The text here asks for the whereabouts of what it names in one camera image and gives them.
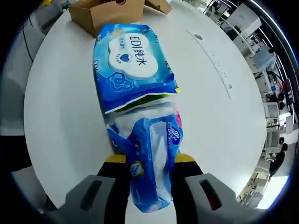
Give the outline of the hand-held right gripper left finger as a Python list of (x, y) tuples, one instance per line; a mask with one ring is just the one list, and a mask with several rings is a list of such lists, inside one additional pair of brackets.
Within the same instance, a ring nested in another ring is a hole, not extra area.
[(129, 164), (125, 155), (112, 154), (97, 175), (89, 175), (56, 210), (58, 224), (123, 224), (130, 188)]

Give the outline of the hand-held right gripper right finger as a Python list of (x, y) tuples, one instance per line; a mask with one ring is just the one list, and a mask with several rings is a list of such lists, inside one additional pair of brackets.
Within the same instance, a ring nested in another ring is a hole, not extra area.
[(171, 194), (178, 224), (241, 223), (234, 191), (212, 174), (204, 174), (190, 155), (175, 156)]

